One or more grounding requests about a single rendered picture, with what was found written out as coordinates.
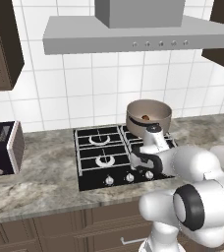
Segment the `beige cooking pot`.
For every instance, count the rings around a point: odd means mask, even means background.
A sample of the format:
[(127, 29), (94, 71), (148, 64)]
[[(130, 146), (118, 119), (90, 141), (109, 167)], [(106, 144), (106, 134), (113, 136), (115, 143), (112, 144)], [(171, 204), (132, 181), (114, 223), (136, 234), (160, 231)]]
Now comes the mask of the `beige cooking pot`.
[[(149, 120), (141, 117), (148, 115)], [(142, 138), (147, 126), (158, 123), (163, 134), (169, 131), (172, 109), (164, 102), (154, 99), (138, 99), (127, 106), (126, 126), (135, 136)]]

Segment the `brown base cupboard door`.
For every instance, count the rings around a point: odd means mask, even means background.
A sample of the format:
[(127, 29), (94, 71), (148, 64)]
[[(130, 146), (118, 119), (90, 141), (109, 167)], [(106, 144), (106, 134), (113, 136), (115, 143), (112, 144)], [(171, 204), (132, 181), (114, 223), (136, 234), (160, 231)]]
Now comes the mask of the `brown base cupboard door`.
[(0, 252), (42, 252), (33, 221), (0, 223)]
[(87, 252), (80, 237), (85, 228), (82, 211), (37, 217), (33, 219), (43, 252)]

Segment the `black and silver toaster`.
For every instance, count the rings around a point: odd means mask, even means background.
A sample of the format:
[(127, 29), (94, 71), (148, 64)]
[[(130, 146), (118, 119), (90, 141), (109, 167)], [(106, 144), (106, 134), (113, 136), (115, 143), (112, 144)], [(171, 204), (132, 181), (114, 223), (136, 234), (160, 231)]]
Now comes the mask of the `black and silver toaster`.
[(0, 122), (0, 176), (20, 172), (25, 139), (20, 121)]

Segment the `grey range hood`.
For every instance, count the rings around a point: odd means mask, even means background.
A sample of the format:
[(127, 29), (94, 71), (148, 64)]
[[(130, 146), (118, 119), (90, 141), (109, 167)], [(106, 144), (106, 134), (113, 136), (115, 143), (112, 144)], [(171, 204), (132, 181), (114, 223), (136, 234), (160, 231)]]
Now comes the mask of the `grey range hood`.
[(44, 53), (220, 48), (224, 25), (184, 14), (185, 0), (94, 0), (92, 16), (52, 16)]

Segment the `black gas hob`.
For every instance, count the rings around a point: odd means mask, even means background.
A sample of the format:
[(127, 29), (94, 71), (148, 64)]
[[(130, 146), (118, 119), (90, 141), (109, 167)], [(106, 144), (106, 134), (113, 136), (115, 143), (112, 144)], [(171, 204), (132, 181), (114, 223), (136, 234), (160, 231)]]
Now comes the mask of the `black gas hob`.
[[(131, 150), (141, 147), (143, 140), (131, 134), (125, 125), (75, 129), (74, 140), (81, 191), (169, 178), (168, 175), (156, 174), (149, 168), (131, 168)], [(147, 171), (153, 173), (152, 179), (145, 177)], [(133, 182), (126, 180), (129, 173), (135, 178)], [(114, 179), (112, 185), (105, 183), (108, 175)]]

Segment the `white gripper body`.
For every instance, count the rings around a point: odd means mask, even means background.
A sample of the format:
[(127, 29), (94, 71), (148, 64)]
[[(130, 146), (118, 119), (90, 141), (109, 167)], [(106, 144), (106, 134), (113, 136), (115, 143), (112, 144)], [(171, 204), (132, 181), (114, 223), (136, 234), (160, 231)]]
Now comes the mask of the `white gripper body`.
[(131, 167), (138, 169), (139, 167), (153, 169), (156, 173), (161, 173), (163, 170), (162, 161), (157, 155), (144, 154), (140, 152), (131, 152), (130, 155)]

